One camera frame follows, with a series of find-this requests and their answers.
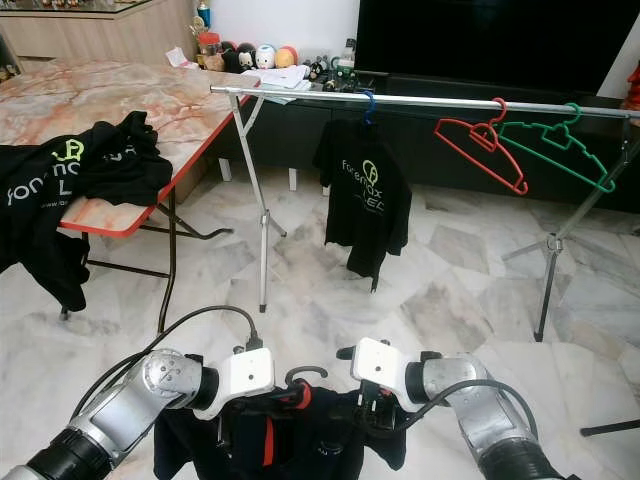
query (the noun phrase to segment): blue hanger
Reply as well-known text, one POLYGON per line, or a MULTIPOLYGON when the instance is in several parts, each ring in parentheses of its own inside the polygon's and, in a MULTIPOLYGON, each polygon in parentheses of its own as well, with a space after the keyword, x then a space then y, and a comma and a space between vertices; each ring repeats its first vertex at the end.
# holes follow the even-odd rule
POLYGON ((371 121, 371 114, 376 111, 376 100, 373 97, 373 93, 369 90, 364 90, 362 93, 369 97, 369 110, 364 112, 364 123, 367 125, 373 125, 373 122, 371 121))

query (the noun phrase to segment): clothes rack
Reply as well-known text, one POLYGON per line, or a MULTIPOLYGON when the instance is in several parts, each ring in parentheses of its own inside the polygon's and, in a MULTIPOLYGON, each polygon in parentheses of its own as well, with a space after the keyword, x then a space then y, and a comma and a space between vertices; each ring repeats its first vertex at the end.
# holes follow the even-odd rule
MULTIPOLYGON (((255 172, 255 167, 253 164, 253 158, 251 156, 251 149, 249 147, 249 143, 247 141, 247 134, 251 127, 253 126, 258 114, 260 112, 260 108, 264 102, 265 97, 286 97, 286 98, 295 98, 295 99, 305 99, 305 100, 326 100, 333 102, 359 102, 359 103, 370 103, 371 99, 369 96, 362 93, 331 93, 331 92, 300 92, 300 91, 282 91, 282 90, 270 90, 270 89, 262 89, 262 88, 235 88, 235 87, 222 87, 211 85, 210 87, 211 93, 222 93, 226 94, 229 97, 229 102, 231 103, 231 107, 233 110, 233 116, 235 119, 236 128, 238 130, 238 135, 240 137, 240 144, 242 146, 242 151, 244 154, 245 162, 247 164, 247 169, 249 171, 249 176, 251 178, 251 184, 253 186, 254 195, 256 197, 256 201, 260 208, 260 228, 261 228, 261 251, 260 251, 260 285, 259 285, 259 305, 260 311, 264 312, 267 306, 267 246, 268 246, 268 231, 269 227, 273 226, 276 231, 281 236, 286 236, 285 230, 275 222, 274 219, 271 218, 269 209, 267 208, 264 197, 262 195, 262 188, 260 186, 260 182, 255 172), (242 117, 240 115, 240 108, 238 99, 243 95, 251 95, 257 97, 258 100, 256 105, 251 112, 249 119, 246 124, 243 123, 242 117)), ((410 97, 410 96, 397 96, 397 95, 374 95, 373 99, 377 104, 394 104, 394 105, 411 105, 411 106, 420 106, 425 108, 464 108, 464 109, 474 109, 474 110, 503 110, 505 108, 509 109, 511 112, 531 112, 531 113, 555 113, 555 114, 564 114, 575 116, 576 109, 570 105, 554 105, 554 104, 543 104, 543 103, 525 103, 525 102, 506 102, 505 104, 501 104, 497 101, 488 101, 488 100, 471 100, 471 99, 457 99, 457 98, 437 98, 437 97, 410 97)), ((640 119, 640 111, 633 110, 620 110, 614 108, 600 108, 600 107, 580 107, 583 116, 592 116, 592 117, 601 117, 601 118, 620 118, 620 119, 640 119)), ((631 162, 633 157, 640 152, 640 141, 636 142, 630 149, 627 149, 623 152, 623 156, 621 160, 618 161, 616 166, 609 172, 609 176, 605 181, 615 180, 624 170, 626 166, 631 162)), ((587 212, 593 207, 596 201, 602 195, 602 191, 596 189, 587 200, 578 208, 576 214, 570 219, 567 223, 566 227, 563 228, 561 233, 568 233, 571 228, 573 228, 579 220, 587 214, 587 212)), ((557 260, 557 255, 562 251, 561 249, 561 237, 560 237, 560 249, 557 248, 557 241, 559 239, 558 235, 554 235, 555 246, 554 251, 556 252, 554 255, 548 255, 547 260, 547 288, 551 289, 551 283, 553 282, 553 274, 555 272, 555 260, 557 260)), ((522 249, 522 251, 514 252, 508 258, 513 258, 514 256, 527 253, 533 251, 537 248, 540 248, 540 244, 536 244, 531 247, 527 247, 526 249, 522 249)), ((548 306, 548 295, 545 290, 545 295, 543 295, 543 308, 542 311, 546 317, 546 308, 544 308, 545 298, 547 299, 548 306)), ((540 339, 536 338, 537 341, 541 341, 542 337, 540 335, 540 339)))

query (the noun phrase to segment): television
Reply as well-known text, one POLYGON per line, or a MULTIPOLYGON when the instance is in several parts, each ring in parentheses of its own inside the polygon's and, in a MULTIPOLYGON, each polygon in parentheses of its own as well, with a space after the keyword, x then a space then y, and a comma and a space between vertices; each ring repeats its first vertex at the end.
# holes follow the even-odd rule
POLYGON ((632 0, 360 0, 355 68, 595 94, 639 12, 632 0))

